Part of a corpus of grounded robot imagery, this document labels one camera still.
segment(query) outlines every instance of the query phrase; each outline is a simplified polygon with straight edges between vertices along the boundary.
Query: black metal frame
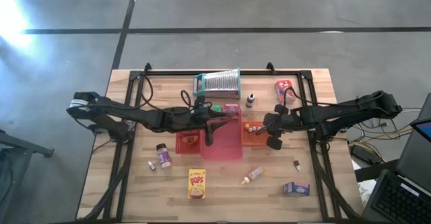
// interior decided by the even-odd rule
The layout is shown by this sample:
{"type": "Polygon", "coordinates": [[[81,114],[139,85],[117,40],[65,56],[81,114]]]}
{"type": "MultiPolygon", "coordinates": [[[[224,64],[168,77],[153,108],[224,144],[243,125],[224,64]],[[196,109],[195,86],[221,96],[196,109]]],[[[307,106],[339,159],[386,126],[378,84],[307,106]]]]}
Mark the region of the black metal frame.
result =
{"type": "Polygon", "coordinates": [[[0,148],[0,152],[6,152],[6,158],[9,160],[11,172],[11,185],[5,187],[5,196],[2,196],[3,202],[0,203],[0,223],[7,219],[9,209],[18,195],[24,175],[27,171],[33,153],[40,153],[44,157],[52,157],[54,149],[49,149],[35,143],[31,143],[13,136],[8,135],[5,131],[0,130],[0,145],[8,147],[0,148]]]}
{"type": "MultiPolygon", "coordinates": [[[[137,81],[138,79],[138,86],[137,86],[137,95],[136,95],[136,100],[135,100],[135,106],[138,106],[140,104],[140,92],[142,92],[143,90],[143,82],[144,82],[144,77],[142,76],[174,76],[174,75],[197,75],[200,73],[211,73],[211,72],[217,72],[219,70],[202,70],[202,71],[151,71],[151,65],[147,64],[145,66],[144,71],[131,71],[129,74],[129,83],[127,85],[127,93],[126,93],[126,98],[125,98],[125,104],[130,104],[131,101],[131,95],[133,92],[133,87],[134,87],[134,83],[137,81]]],[[[288,76],[295,76],[298,80],[298,85],[299,85],[299,92],[301,95],[301,98],[306,98],[306,92],[305,92],[305,86],[304,86],[304,81],[306,81],[308,83],[309,86],[309,92],[311,95],[311,100],[312,101],[316,101],[317,100],[317,96],[316,96],[316,91],[314,89],[314,83],[312,80],[312,73],[309,70],[301,70],[301,71],[276,71],[274,66],[272,65],[272,63],[268,63],[266,69],[263,70],[247,70],[247,69],[242,69],[240,71],[240,74],[242,76],[244,75],[288,75],[288,76]]],[[[306,106],[307,102],[305,102],[304,100],[302,100],[302,105],[306,106]]],[[[316,141],[314,139],[314,132],[309,130],[307,132],[308,134],[308,143],[310,146],[310,152],[311,152],[311,157],[313,160],[316,161],[312,161],[313,163],[313,170],[314,170],[314,177],[316,180],[316,186],[317,186],[317,195],[319,198],[319,205],[320,205],[320,210],[321,210],[321,216],[322,216],[322,220],[323,221],[329,221],[331,220],[332,222],[334,221],[334,218],[329,217],[328,214],[328,208],[327,208],[327,204],[326,204],[326,200],[325,200],[325,191],[323,190],[323,181],[321,180],[320,176],[317,174],[316,169],[317,166],[316,164],[319,164],[319,157],[317,155],[317,150],[316,150],[316,141]]],[[[130,165],[131,165],[131,156],[132,156],[132,152],[133,152],[133,145],[134,145],[134,139],[135,139],[135,128],[133,129],[132,132],[132,137],[129,141],[129,143],[127,144],[127,150],[126,150],[126,156],[125,156],[125,160],[124,160],[124,164],[121,167],[121,169],[119,170],[119,164],[120,164],[120,156],[121,156],[121,151],[123,146],[121,144],[118,144],[116,149],[115,149],[115,153],[114,153],[114,159],[112,162],[112,171],[111,171],[111,175],[110,175],[110,185],[108,187],[108,190],[104,193],[104,196],[102,198],[106,198],[106,201],[104,202],[104,212],[103,212],[103,216],[102,219],[88,219],[88,220],[83,220],[83,219],[78,219],[76,221],[70,222],[70,223],[120,223],[122,221],[123,218],[123,211],[124,211],[124,204],[125,204],[125,196],[126,196],[126,191],[127,191],[127,181],[128,181],[128,177],[129,177],[129,170],[130,170],[130,165]],[[113,193],[115,191],[115,189],[118,187],[118,185],[121,183],[121,189],[120,189],[120,193],[119,193],[119,203],[117,206],[117,211],[115,214],[115,217],[112,218],[110,217],[111,214],[111,208],[112,208],[112,196],[113,193]]],[[[324,160],[324,166],[325,166],[325,171],[327,173],[327,175],[329,176],[329,179],[332,181],[332,184],[335,185],[334,179],[333,179],[333,173],[332,173],[332,168],[331,168],[331,164],[329,161],[329,154],[328,154],[328,149],[326,148],[326,144],[321,144],[322,147],[322,154],[323,154],[323,160],[324,160]]],[[[332,201],[332,206],[334,209],[334,215],[335,215],[335,219],[340,220],[340,221],[345,221],[342,220],[341,218],[341,212],[339,210],[339,205],[335,199],[335,196],[330,193],[331,196],[331,201],[332,201]]]]}

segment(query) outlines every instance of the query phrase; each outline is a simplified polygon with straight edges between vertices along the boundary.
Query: laptop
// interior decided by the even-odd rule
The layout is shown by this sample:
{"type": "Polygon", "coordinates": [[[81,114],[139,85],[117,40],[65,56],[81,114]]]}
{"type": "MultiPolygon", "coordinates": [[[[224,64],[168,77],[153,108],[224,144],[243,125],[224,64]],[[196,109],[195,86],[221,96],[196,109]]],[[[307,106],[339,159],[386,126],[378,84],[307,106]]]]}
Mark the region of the laptop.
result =
{"type": "Polygon", "coordinates": [[[431,94],[399,158],[396,172],[383,170],[362,216],[388,223],[431,223],[431,94]]]}

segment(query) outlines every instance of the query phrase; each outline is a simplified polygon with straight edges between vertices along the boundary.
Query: small yellow box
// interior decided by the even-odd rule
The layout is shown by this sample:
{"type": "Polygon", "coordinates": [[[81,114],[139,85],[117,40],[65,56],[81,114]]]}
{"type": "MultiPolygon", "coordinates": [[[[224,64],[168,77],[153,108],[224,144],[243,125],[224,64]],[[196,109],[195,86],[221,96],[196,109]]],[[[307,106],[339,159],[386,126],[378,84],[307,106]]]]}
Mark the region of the small yellow box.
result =
{"type": "Polygon", "coordinates": [[[189,198],[205,198],[205,170],[189,169],[189,198]]]}

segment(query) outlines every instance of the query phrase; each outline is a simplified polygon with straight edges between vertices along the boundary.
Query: wooden tabletop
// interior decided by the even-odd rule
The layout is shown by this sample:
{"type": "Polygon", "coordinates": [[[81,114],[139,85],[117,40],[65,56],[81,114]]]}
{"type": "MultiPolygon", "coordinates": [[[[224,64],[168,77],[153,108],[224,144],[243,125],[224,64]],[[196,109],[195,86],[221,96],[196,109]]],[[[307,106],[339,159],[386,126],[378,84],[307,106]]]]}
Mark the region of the wooden tabletop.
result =
{"type": "MultiPolygon", "coordinates": [[[[335,103],[335,93],[329,70],[311,69],[311,71],[318,101],[335,103]]],[[[107,97],[121,103],[124,102],[129,72],[130,70],[112,72],[107,97]]],[[[242,76],[241,100],[214,98],[208,98],[208,100],[220,105],[239,104],[243,120],[262,121],[265,113],[272,112],[274,105],[277,104],[275,82],[280,79],[290,79],[296,91],[299,92],[295,77],[242,76]],[[256,100],[252,108],[246,108],[246,97],[250,93],[254,93],[256,100]]],[[[152,104],[159,107],[183,106],[180,91],[185,89],[190,94],[193,92],[191,76],[151,76],[150,80],[154,86],[152,104]]],[[[149,87],[146,83],[144,88],[147,96],[149,87]]],[[[296,100],[290,107],[300,107],[300,101],[296,100]]],[[[104,143],[107,139],[107,135],[99,135],[94,147],[104,143]]],[[[321,220],[306,133],[286,133],[281,139],[284,143],[279,151],[266,146],[246,147],[243,149],[243,158],[239,161],[204,161],[199,155],[175,154],[175,134],[153,133],[139,125],[133,149],[123,221],[280,222],[321,220]],[[158,165],[156,145],[159,143],[165,143],[168,147],[173,164],[169,170],[163,170],[158,165]],[[301,172],[295,169],[294,160],[300,162],[301,172]],[[151,171],[147,161],[155,163],[157,170],[151,171]],[[241,186],[240,182],[244,176],[257,166],[262,166],[265,173],[254,182],[241,186]],[[190,168],[207,170],[206,199],[204,200],[187,198],[188,170],[190,168]],[[310,196],[284,196],[282,186],[292,181],[310,184],[310,196]]],[[[105,192],[114,149],[114,143],[110,143],[93,154],[77,217],[83,217],[90,212],[105,192]]],[[[329,155],[336,187],[354,210],[361,213],[362,203],[346,142],[332,141],[329,155]]],[[[333,216],[329,191],[325,190],[330,216],[333,216]]],[[[118,195],[115,195],[112,205],[113,213],[117,209],[117,198],[118,195]]]]}

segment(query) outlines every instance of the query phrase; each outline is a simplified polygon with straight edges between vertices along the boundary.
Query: bottle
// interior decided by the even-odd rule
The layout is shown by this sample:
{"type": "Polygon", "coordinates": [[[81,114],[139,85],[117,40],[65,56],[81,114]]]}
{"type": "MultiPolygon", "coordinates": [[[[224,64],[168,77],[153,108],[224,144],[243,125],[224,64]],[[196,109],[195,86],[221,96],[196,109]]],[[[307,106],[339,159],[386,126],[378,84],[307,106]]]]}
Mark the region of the bottle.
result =
{"type": "Polygon", "coordinates": [[[301,172],[301,165],[299,165],[299,161],[298,160],[294,161],[294,165],[295,165],[296,170],[298,170],[298,172],[301,172]]]}
{"type": "Polygon", "coordinates": [[[253,103],[255,102],[255,95],[250,94],[247,98],[247,102],[245,103],[245,106],[247,106],[248,108],[250,108],[251,106],[253,106],[253,103]]]}
{"type": "Polygon", "coordinates": [[[147,162],[148,166],[150,167],[151,170],[156,170],[156,167],[154,166],[154,164],[150,161],[147,162]]]}
{"type": "Polygon", "coordinates": [[[255,170],[251,171],[247,176],[244,177],[244,180],[241,182],[241,185],[248,184],[255,180],[263,173],[263,167],[259,166],[255,170]]]}
{"type": "Polygon", "coordinates": [[[172,162],[170,161],[168,149],[166,148],[166,144],[161,143],[156,146],[157,155],[159,157],[160,166],[162,168],[169,167],[172,165],[172,162]]]}

